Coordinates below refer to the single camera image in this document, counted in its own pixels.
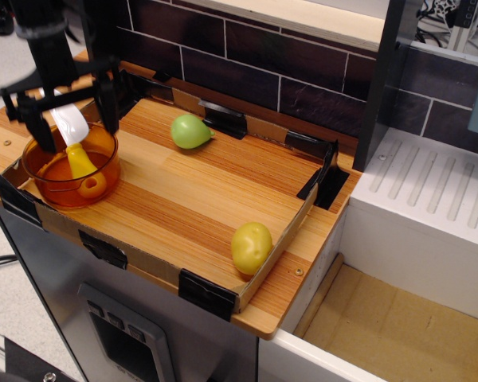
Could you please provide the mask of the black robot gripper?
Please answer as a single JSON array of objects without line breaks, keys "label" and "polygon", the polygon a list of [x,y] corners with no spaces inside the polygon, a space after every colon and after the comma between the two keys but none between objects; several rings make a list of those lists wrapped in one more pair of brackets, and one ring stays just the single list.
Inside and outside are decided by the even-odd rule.
[{"label": "black robot gripper", "polygon": [[[101,121],[109,134],[119,130],[120,110],[115,81],[119,79],[119,60],[105,57],[79,61],[72,58],[63,33],[28,40],[36,68],[26,78],[0,88],[10,120],[23,122],[45,152],[55,153],[56,144],[42,112],[93,98]],[[59,87],[70,88],[81,77],[93,76],[92,84],[63,95],[55,95]]]}]

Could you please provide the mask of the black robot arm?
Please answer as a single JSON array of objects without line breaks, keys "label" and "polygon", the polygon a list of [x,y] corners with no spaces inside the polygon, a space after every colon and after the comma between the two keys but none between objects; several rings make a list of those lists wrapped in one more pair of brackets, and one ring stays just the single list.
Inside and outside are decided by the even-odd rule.
[{"label": "black robot arm", "polygon": [[119,79],[116,57],[78,61],[65,36],[68,22],[62,1],[9,1],[17,22],[17,35],[28,42],[36,68],[26,78],[0,88],[10,121],[24,123],[47,152],[56,149],[42,113],[93,98],[109,134],[119,129],[119,103],[115,81]]}]

